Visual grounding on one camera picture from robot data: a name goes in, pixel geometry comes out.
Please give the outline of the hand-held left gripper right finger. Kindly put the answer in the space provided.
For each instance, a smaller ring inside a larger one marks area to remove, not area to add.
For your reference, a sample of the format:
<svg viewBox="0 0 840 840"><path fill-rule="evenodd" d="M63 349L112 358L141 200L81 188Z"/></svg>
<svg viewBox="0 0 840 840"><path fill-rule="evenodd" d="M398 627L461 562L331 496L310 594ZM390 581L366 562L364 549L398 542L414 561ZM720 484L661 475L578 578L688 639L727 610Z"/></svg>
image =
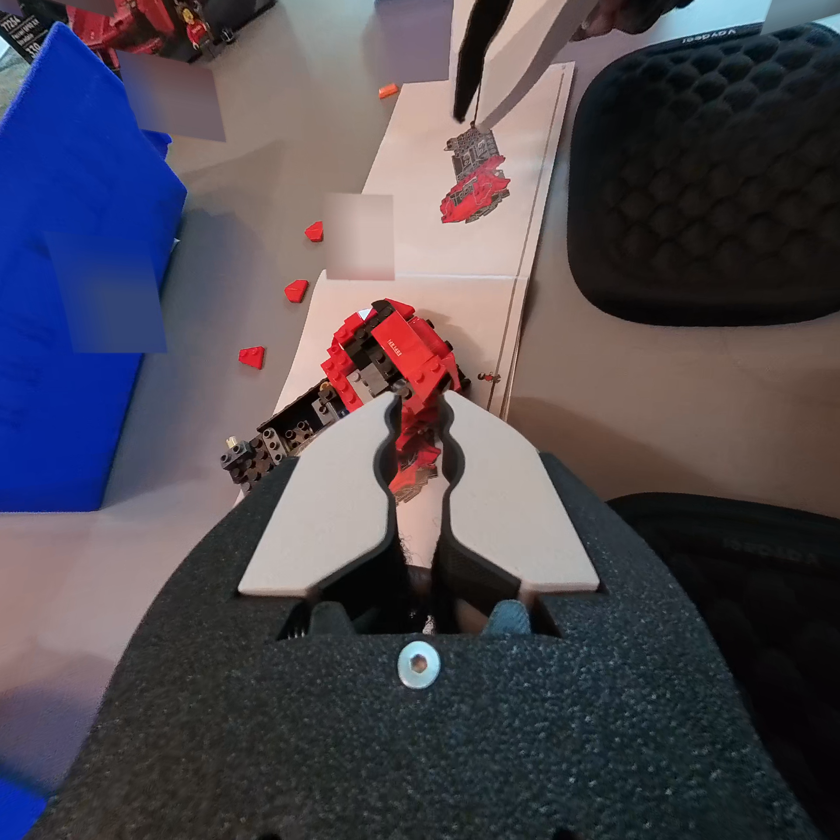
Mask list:
<svg viewBox="0 0 840 840"><path fill-rule="evenodd" d="M438 413L448 486L435 582L473 607L596 592L599 575L540 452L458 393L443 394Z"/></svg>

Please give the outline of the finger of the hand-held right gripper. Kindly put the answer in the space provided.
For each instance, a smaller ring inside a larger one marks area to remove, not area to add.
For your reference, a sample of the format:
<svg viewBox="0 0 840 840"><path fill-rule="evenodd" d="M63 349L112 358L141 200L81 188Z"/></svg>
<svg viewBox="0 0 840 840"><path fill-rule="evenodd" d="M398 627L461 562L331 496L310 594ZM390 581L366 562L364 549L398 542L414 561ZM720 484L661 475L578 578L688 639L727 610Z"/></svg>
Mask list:
<svg viewBox="0 0 840 840"><path fill-rule="evenodd" d="M492 129L529 93L596 1L514 1L484 58L479 126Z"/></svg>
<svg viewBox="0 0 840 840"><path fill-rule="evenodd" d="M475 1L458 50L455 75L454 120L463 123L480 87L491 41L504 24L512 1Z"/></svg>

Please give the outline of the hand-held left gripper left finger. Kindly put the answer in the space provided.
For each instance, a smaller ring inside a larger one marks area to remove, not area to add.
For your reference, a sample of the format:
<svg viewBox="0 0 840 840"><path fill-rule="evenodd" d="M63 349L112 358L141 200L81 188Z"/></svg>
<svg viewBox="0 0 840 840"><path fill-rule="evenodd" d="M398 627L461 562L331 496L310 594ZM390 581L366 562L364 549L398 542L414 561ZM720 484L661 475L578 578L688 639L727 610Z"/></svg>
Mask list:
<svg viewBox="0 0 840 840"><path fill-rule="evenodd" d="M385 392L315 437L291 466L239 594L314 595L396 541L401 425L402 400Z"/></svg>

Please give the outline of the red and black lego car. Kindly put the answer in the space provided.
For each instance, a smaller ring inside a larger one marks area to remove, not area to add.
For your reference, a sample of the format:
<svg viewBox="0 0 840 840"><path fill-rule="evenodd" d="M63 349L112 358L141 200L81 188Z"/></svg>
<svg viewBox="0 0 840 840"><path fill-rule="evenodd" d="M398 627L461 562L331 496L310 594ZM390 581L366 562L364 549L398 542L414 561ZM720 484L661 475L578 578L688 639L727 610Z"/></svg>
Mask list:
<svg viewBox="0 0 840 840"><path fill-rule="evenodd" d="M230 438L220 465L248 495L328 427L390 392L402 402L390 490L397 503L414 499L438 474L438 398L447 391L465 394L470 387L452 344L414 308L383 299L345 319L328 352L322 378L258 425L252 438Z"/></svg>

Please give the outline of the blue plastic bin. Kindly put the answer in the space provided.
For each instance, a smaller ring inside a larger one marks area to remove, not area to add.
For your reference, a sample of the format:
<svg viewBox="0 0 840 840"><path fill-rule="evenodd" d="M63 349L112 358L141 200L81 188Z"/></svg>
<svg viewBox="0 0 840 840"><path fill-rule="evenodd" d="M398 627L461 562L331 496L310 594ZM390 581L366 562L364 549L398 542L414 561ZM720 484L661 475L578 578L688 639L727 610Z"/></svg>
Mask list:
<svg viewBox="0 0 840 840"><path fill-rule="evenodd" d="M21 839L46 808L49 794L23 780L1 776L1 839Z"/></svg>
<svg viewBox="0 0 840 840"><path fill-rule="evenodd" d="M186 187L123 83L56 24L2 119L1 509L95 511Z"/></svg>

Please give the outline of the lego instruction booklet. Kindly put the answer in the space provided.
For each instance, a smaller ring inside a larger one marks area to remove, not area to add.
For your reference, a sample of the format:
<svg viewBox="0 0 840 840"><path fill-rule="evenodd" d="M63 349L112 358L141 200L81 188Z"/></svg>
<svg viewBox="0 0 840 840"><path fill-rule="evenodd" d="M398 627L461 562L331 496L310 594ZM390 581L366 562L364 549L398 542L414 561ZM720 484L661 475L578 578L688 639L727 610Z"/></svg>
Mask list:
<svg viewBox="0 0 840 840"><path fill-rule="evenodd" d="M469 398L508 420L522 310L574 72L572 62L552 65L493 129L510 195L469 224L443 223L439 209L457 183L445 144L465 130L446 110L449 83L405 85L362 191L393 198L395 279L321 274L307 295L307 318L277 410L323 378L321 363L343 320L389 297L433 321L473 382Z"/></svg>

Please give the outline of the lego box red car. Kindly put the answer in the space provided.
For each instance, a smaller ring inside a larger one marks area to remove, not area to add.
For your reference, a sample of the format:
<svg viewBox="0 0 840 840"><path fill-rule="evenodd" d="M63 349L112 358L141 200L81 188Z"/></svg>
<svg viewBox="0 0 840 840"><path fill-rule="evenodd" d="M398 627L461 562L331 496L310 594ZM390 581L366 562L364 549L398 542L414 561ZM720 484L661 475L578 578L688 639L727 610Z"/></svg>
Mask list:
<svg viewBox="0 0 840 840"><path fill-rule="evenodd" d="M28 63L55 24L70 30L114 72L124 54L160 56L186 63L215 57L232 45L240 29L276 5L275 1L115 1L2 2L2 46ZM215 56L198 55L187 35L181 11L190 8L210 27Z"/></svg>

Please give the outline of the person's right hand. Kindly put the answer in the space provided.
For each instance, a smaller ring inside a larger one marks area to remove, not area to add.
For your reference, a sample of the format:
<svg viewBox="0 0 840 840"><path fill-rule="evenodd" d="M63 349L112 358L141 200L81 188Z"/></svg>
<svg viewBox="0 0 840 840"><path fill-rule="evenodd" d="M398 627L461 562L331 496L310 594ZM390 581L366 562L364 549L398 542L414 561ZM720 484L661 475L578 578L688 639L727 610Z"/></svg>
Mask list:
<svg viewBox="0 0 840 840"><path fill-rule="evenodd" d="M665 14L690 4L692 1L599 1L577 28L572 40L600 37L613 30L639 35Z"/></svg>

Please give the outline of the black quilted pad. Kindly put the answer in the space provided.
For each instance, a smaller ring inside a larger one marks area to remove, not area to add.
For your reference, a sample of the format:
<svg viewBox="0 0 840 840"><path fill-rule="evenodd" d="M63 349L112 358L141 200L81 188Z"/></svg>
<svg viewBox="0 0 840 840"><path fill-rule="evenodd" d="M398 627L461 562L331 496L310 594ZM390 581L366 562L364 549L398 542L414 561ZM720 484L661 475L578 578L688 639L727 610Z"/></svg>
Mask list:
<svg viewBox="0 0 840 840"><path fill-rule="evenodd" d="M777 769L838 838L839 520L680 493L609 504L696 605Z"/></svg>
<svg viewBox="0 0 840 840"><path fill-rule="evenodd" d="M637 50L585 90L568 254L605 314L705 328L838 312L838 33L761 27Z"/></svg>

